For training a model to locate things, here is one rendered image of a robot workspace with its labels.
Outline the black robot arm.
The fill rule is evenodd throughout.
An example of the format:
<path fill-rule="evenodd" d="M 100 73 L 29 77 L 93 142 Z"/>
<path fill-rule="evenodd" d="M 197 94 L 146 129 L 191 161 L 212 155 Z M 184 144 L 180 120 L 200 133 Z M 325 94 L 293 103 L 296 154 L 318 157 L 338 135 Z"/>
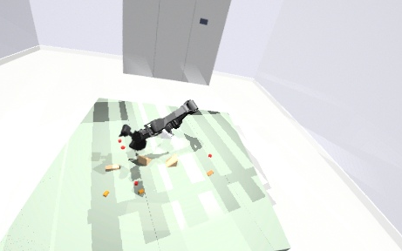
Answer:
<path fill-rule="evenodd" d="M 188 114 L 192 115 L 196 113 L 198 109 L 198 106 L 193 100 L 187 100 L 179 109 L 171 112 L 166 117 L 153 119 L 151 122 L 144 125 L 145 129 L 134 132 L 132 136 L 133 141 L 129 147 L 137 151 L 142 151 L 143 146 L 141 143 L 144 142 L 143 140 L 156 137 L 162 133 L 163 129 L 168 133 L 170 133 L 173 128 L 175 130 L 178 129 L 181 126 L 182 120 Z M 149 127 L 149 125 L 151 127 Z"/>

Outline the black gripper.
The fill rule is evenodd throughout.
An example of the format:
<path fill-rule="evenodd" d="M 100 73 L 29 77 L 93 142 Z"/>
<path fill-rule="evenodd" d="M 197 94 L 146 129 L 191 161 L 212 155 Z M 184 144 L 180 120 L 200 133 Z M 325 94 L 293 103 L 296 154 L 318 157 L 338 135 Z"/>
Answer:
<path fill-rule="evenodd" d="M 125 124 L 125 125 L 123 125 L 122 126 L 122 129 L 121 129 L 121 131 L 120 131 L 120 135 L 119 135 L 119 138 L 120 137 L 127 137 L 127 136 L 130 136 L 130 137 L 132 137 L 133 136 L 133 133 L 131 132 L 131 130 L 132 130 L 132 127 L 130 127 L 128 124 Z M 142 144 L 142 146 L 143 146 L 143 149 L 145 149 L 146 148 L 146 144 L 147 144 L 147 141 L 146 140 L 143 140 L 144 142 L 142 142 L 141 144 Z"/>

